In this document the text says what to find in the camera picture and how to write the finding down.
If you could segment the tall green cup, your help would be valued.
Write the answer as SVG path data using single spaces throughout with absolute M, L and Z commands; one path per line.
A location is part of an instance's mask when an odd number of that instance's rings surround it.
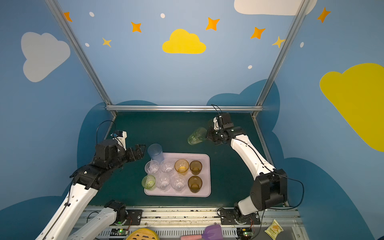
M 207 129 L 203 127 L 197 128 L 189 137 L 188 143 L 190 145 L 196 145 L 206 140 Z

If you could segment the clear faceted glass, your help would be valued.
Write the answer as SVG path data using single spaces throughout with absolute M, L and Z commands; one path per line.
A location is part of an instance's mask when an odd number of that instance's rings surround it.
M 156 176 L 156 186 L 161 191 L 167 191 L 171 187 L 171 177 L 167 173 L 160 173 Z
M 160 163 L 157 161 L 149 161 L 145 165 L 145 172 L 148 175 L 157 176 L 161 170 L 160 170 Z
M 186 179 L 183 175 L 177 174 L 171 177 L 171 186 L 176 192 L 182 192 L 186 184 Z
M 165 174 L 172 174 L 175 168 L 175 163 L 170 160 L 164 160 L 160 163 L 160 170 Z

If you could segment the tall blue textured cup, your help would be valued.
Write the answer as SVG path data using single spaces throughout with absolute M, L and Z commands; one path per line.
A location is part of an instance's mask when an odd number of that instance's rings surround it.
M 157 161 L 158 163 L 164 161 L 163 148 L 160 144 L 150 145 L 147 151 L 152 161 Z

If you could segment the brown textured cup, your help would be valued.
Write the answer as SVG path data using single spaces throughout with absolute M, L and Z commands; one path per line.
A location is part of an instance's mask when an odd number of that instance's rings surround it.
M 202 171 L 203 165 L 200 161 L 194 160 L 190 162 L 190 170 L 193 175 L 198 175 Z
M 203 186 L 203 181 L 198 176 L 192 176 L 188 180 L 188 186 L 192 193 L 198 193 Z

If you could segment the small green cup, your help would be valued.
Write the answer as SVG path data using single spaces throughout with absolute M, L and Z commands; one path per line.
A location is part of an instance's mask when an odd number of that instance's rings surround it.
M 145 190 L 152 191 L 156 188 L 156 178 L 153 175 L 147 175 L 142 179 L 141 184 Z

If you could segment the yellow transparent cup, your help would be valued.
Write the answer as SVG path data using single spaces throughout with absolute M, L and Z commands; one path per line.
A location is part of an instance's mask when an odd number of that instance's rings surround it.
M 186 159 L 179 159 L 175 162 L 174 168 L 178 174 L 185 176 L 189 170 L 189 162 Z

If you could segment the clear faceted glass back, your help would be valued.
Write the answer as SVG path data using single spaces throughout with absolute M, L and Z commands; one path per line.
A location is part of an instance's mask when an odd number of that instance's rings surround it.
M 160 163 L 160 170 L 165 174 L 172 174 L 175 168 L 175 163 L 170 160 L 164 160 Z

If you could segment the pink plastic tray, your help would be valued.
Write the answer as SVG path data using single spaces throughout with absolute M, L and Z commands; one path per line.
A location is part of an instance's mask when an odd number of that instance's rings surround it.
M 167 197 L 189 197 L 189 198 L 206 198 L 211 194 L 211 169 L 210 157 L 206 154 L 187 154 L 187 153 L 164 153 L 165 161 L 172 161 L 173 164 L 179 159 L 186 159 L 189 163 L 197 160 L 203 165 L 202 171 L 197 175 L 202 179 L 203 185 L 198 193 L 192 193 L 188 185 L 183 191 L 178 192 L 172 186 L 168 190 L 162 191 L 159 188 L 154 190 L 144 189 L 144 193 L 148 196 L 167 196 Z

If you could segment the tall yellow cup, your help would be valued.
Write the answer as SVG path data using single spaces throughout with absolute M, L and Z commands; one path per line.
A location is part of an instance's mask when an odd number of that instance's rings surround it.
M 215 123 L 213 119 L 208 120 L 208 127 L 214 127 Z

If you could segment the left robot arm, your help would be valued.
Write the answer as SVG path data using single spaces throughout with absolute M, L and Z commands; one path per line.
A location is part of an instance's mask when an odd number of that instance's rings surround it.
M 127 148 L 122 138 L 107 139 L 96 144 L 93 160 L 78 168 L 70 176 L 69 192 L 46 227 L 37 236 L 38 240 L 91 240 L 103 229 L 125 216 L 125 205 L 109 202 L 101 216 L 90 221 L 74 234 L 72 229 L 89 202 L 96 196 L 104 183 L 125 163 L 144 157 L 146 145 Z

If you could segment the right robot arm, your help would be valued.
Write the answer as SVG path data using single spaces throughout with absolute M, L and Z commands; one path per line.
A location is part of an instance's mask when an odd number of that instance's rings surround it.
M 247 216 L 287 200 L 286 172 L 277 170 L 260 154 L 243 129 L 234 126 L 229 113 L 221 113 L 213 118 L 213 125 L 208 129 L 206 138 L 217 145 L 230 144 L 253 176 L 250 195 L 235 206 L 238 215 Z

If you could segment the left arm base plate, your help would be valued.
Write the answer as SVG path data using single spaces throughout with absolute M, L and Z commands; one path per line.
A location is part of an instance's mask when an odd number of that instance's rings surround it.
M 139 226 L 143 210 L 128 209 L 125 212 L 119 213 L 115 225 L 117 226 Z

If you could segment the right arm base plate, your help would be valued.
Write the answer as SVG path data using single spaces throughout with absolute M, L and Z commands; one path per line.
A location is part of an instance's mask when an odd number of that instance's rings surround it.
M 261 218 L 258 213 L 242 215 L 235 209 L 219 208 L 217 214 L 222 225 L 260 225 Z

